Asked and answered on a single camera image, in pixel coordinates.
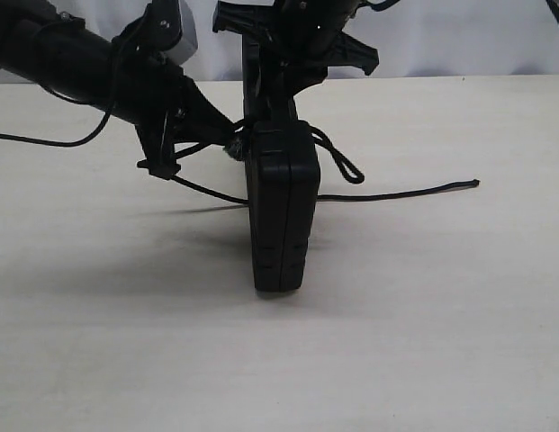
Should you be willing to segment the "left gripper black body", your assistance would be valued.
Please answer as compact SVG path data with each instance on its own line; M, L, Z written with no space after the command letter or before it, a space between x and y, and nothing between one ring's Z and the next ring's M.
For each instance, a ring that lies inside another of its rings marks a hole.
M144 62L138 73L136 130L149 174L170 179L180 171L175 135L188 112L188 79L172 63Z

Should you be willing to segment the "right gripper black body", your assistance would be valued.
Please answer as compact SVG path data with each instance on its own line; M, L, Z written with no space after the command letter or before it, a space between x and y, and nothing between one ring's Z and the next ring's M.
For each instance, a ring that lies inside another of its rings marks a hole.
M375 48L346 34L358 1L275 1L271 5L216 4L212 30L248 36L281 60L302 67L352 67L370 75Z

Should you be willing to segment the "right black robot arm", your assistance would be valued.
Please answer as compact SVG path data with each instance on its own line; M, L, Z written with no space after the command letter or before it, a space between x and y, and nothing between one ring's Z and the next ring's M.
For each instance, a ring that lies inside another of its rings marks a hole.
M275 1L271 5L219 1L212 29L242 38L244 115L295 119L294 97L322 83L330 68L370 76L378 50L346 34L358 10L383 12L395 1Z

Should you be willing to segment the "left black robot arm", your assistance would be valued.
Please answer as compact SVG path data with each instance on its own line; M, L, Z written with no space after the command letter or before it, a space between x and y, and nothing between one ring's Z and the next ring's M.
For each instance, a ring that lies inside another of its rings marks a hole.
M145 156L138 166L166 180L180 170L177 144L225 146L238 129L168 56L183 36L179 1L147 3L142 15L111 40L48 1L0 1L0 69L104 112L82 139L36 142L78 147L116 117L136 129Z

